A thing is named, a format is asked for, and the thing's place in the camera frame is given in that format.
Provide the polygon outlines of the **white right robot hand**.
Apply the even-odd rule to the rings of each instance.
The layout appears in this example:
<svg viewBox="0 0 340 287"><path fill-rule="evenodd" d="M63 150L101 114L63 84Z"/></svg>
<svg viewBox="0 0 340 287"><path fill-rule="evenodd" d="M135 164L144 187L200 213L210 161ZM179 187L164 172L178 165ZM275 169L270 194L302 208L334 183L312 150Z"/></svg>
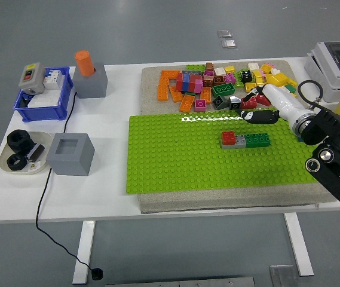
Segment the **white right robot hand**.
<svg viewBox="0 0 340 287"><path fill-rule="evenodd" d="M290 126L293 126L299 122L300 118L311 115L311 112L305 109L293 95L272 84L265 84L252 89L243 101L248 101L255 94L265 96L277 111L260 110L247 112L242 109L236 109L236 113L248 123L273 124L276 123L279 118L282 118L288 121Z"/></svg>

